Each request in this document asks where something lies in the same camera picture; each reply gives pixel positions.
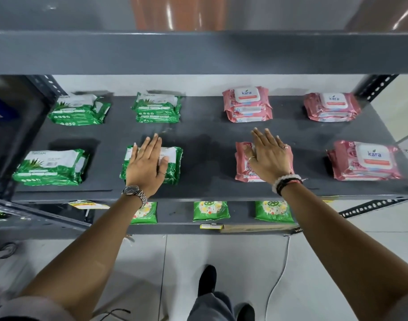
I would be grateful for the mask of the person's right forearm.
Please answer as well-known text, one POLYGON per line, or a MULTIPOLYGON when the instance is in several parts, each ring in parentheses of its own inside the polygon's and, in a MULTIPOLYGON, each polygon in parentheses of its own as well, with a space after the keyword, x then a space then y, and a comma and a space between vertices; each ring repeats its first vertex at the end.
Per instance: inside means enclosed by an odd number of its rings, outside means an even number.
POLYGON ((408 263, 340 216, 300 182, 277 191, 359 321, 383 321, 408 294, 408 263))

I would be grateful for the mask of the green wet wipes packets stack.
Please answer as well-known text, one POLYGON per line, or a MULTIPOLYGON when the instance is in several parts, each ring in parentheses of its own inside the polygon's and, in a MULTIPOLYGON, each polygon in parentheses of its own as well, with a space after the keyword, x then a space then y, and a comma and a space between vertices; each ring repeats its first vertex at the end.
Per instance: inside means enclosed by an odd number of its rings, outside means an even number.
POLYGON ((182 96, 137 93, 131 109, 139 123, 178 123, 182 96))
POLYGON ((66 151, 30 151, 12 175, 13 180, 26 186, 77 186, 89 154, 82 149, 66 151))
MULTIPOLYGON (((125 180, 126 178, 126 168, 129 164, 132 155, 133 146, 130 145, 126 149, 126 155, 124 157, 124 162, 122 164, 122 169, 120 173, 120 179, 125 180)), ((176 185, 179 183, 180 179, 180 165, 183 155, 183 149, 177 146, 173 147, 161 147, 159 162, 163 157, 168 157, 168 167, 165 173, 165 178, 163 184, 176 185)))
POLYGON ((64 126, 103 124, 111 105, 103 97, 91 94, 62 95, 47 116, 53 123, 64 126))

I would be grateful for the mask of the person's right hand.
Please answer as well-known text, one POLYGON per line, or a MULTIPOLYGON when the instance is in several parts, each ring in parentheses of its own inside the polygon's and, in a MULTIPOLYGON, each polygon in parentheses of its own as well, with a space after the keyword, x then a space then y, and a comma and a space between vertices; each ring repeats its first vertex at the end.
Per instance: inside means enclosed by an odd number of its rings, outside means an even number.
POLYGON ((251 131, 258 163, 250 166, 262 180, 273 185, 279 178, 291 174, 289 158, 280 148, 280 144, 284 142, 279 136, 274 136, 277 140, 277 148, 264 147, 262 144, 263 133, 257 128, 251 131))

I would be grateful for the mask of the black shoe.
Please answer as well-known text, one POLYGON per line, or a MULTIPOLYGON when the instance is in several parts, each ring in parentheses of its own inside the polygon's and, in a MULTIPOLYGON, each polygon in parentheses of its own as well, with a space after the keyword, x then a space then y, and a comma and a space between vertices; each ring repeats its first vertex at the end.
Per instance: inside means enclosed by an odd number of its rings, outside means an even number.
POLYGON ((236 309, 235 319, 236 321, 255 321, 253 306, 248 302, 240 304, 236 309))
POLYGON ((203 270, 199 283, 197 297, 201 297, 210 293, 214 293, 217 282, 216 268, 208 264, 203 270))

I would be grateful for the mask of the person's left forearm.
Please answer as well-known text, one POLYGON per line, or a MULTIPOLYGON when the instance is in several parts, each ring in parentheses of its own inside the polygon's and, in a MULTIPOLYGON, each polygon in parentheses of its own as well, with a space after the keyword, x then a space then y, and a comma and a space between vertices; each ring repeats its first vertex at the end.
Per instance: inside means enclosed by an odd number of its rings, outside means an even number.
POLYGON ((97 222, 58 254, 21 292, 44 297, 77 321, 91 319, 136 211, 136 195, 121 195, 97 222))

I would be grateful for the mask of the person's left hand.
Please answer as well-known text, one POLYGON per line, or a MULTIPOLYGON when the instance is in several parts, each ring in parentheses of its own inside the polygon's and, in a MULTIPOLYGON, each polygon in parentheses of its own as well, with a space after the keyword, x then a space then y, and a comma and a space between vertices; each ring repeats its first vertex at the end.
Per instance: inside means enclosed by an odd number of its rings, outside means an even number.
POLYGON ((145 157, 146 145, 149 142, 146 139, 139 147, 136 160, 128 164, 126 168, 126 186, 137 185, 150 198, 157 192, 164 181, 164 179, 157 178, 162 138, 158 136, 158 146, 153 150, 151 158, 145 157))

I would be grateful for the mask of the grey shirt sleeve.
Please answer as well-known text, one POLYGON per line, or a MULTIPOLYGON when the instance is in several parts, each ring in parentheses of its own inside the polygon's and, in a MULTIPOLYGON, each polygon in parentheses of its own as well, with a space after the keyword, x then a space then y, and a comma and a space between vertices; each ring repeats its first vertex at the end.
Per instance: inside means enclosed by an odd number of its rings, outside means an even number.
POLYGON ((0 306, 0 321, 76 321, 61 305, 45 297, 17 297, 0 306))
POLYGON ((394 304, 383 321, 408 321, 408 294, 394 304))

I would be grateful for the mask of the silver metal wristwatch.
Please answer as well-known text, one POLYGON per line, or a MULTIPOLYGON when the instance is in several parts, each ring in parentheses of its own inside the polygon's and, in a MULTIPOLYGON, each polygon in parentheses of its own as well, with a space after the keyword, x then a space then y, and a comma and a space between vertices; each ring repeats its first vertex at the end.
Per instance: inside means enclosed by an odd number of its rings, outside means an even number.
POLYGON ((130 186, 126 186, 122 192, 122 195, 134 195, 137 196, 140 200, 141 200, 141 206, 140 209, 142 209, 148 202, 148 197, 146 196, 146 194, 144 193, 144 191, 142 189, 139 188, 139 186, 137 185, 130 185, 130 186))

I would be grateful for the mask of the pink wet wipes packets stack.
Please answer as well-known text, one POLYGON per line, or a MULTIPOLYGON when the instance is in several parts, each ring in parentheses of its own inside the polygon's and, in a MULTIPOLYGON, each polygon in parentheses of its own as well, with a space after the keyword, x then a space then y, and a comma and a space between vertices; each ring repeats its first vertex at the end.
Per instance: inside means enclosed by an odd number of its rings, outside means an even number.
POLYGON ((316 122, 348 122, 361 113, 352 93, 308 93, 304 107, 308 118, 316 122))
POLYGON ((334 178, 339 181, 385 181, 402 179, 396 146, 339 140, 326 153, 334 178))
MULTIPOLYGON (((237 161, 237 174, 235 179, 241 182, 264 182, 248 164, 245 154, 244 154, 244 145, 253 145, 251 142, 236 142, 236 153, 235 158, 237 161)), ((291 173, 294 173, 293 169, 293 154, 290 147, 289 153, 287 154, 289 158, 289 165, 291 173)))
POLYGON ((273 118, 269 90, 263 86, 223 91, 224 111, 232 123, 262 122, 273 118))

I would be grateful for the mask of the grey metal shelf rack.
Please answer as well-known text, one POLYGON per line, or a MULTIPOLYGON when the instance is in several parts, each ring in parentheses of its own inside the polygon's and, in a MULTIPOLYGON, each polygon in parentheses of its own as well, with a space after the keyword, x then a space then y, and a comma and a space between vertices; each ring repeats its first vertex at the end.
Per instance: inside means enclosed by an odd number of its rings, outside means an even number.
MULTIPOLYGON (((305 177, 306 186, 322 199, 403 202, 408 200, 408 160, 399 157, 406 179, 398 181, 336 181, 329 173, 325 150, 337 137, 394 144, 376 110, 370 104, 375 82, 388 74, 408 74, 408 32, 340 32, 340 31, 222 31, 222 32, 98 32, 98 31, 0 31, 0 74, 13 74, 26 80, 44 81, 44 75, 24 73, 61 73, 92 77, 115 73, 121 77, 151 75, 172 78, 186 74, 204 74, 215 82, 221 75, 231 85, 228 74, 258 77, 275 73, 281 78, 298 74, 317 81, 317 75, 335 79, 335 87, 346 86, 341 75, 370 74, 358 97, 364 113, 352 123, 312 123, 305 117, 299 96, 271 96, 275 102, 275 119, 261 123, 281 133, 293 146, 294 167, 305 177)), ((176 216, 174 209, 185 209, 186 202, 221 199, 239 209, 235 221, 244 224, 251 219, 251 204, 262 199, 277 199, 262 183, 246 185, 234 180, 235 142, 250 140, 253 123, 229 123, 222 113, 221 96, 186 96, 181 122, 167 124, 135 123, 130 104, 133 96, 116 96, 115 88, 98 87, 114 104, 109 121, 102 127, 64 128, 46 122, 48 107, 33 110, 28 123, 18 130, 23 140, 12 141, 11 154, 6 153, 7 170, 0 181, 0 210, 13 215, 0 229, 37 228, 49 238, 60 238, 43 231, 50 227, 86 230, 90 224, 60 215, 68 202, 88 199, 113 204, 124 188, 119 178, 121 159, 127 145, 141 143, 146 136, 161 135, 163 145, 178 145, 184 150, 177 186, 163 185, 156 199, 163 204, 162 231, 177 234, 200 233, 192 222, 176 216), (59 189, 44 186, 27 190, 10 181, 26 152, 36 149, 68 148, 84 145, 91 150, 91 163, 84 185, 59 189)))

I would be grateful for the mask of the grey trousers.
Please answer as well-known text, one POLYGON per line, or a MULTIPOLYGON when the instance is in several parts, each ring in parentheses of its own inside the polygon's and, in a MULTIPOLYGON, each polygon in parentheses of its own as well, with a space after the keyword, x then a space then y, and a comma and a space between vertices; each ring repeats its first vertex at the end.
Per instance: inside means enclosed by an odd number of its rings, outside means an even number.
POLYGON ((196 298, 186 321, 237 321, 229 297, 223 292, 196 298))

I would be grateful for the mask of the green floral packet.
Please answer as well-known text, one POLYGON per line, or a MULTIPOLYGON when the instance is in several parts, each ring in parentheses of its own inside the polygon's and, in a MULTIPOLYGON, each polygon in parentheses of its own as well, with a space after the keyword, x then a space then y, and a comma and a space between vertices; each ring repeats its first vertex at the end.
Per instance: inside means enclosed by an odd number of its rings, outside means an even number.
POLYGON ((266 222, 295 223, 286 201, 255 201, 255 219, 266 222))
POLYGON ((229 219, 228 204, 225 201, 194 202, 193 221, 229 219))
POLYGON ((147 202, 134 214, 131 225, 157 224, 157 202, 147 202))

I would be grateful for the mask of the brown cardboard strip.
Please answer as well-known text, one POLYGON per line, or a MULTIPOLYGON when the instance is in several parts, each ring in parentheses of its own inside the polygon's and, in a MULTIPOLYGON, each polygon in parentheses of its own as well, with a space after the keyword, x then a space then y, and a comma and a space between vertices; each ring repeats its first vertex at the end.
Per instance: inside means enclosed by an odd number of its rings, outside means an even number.
POLYGON ((250 233, 250 232, 284 232, 291 231, 296 224, 268 223, 268 224, 224 224, 220 233, 250 233))

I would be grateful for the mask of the yellow and white shelf label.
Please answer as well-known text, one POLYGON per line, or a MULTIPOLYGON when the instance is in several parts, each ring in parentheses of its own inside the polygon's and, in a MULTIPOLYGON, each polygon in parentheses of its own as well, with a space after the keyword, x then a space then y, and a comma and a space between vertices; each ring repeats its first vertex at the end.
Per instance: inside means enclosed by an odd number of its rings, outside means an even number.
POLYGON ((76 200, 73 202, 68 202, 68 205, 79 209, 79 210, 107 210, 110 206, 100 203, 95 203, 88 200, 76 200))

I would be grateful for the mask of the blue packet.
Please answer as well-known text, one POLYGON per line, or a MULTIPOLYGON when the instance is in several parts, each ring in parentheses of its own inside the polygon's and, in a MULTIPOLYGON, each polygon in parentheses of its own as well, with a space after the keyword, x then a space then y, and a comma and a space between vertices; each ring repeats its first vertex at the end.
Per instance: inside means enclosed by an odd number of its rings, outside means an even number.
POLYGON ((19 113, 0 99, 0 121, 11 121, 19 118, 19 113))

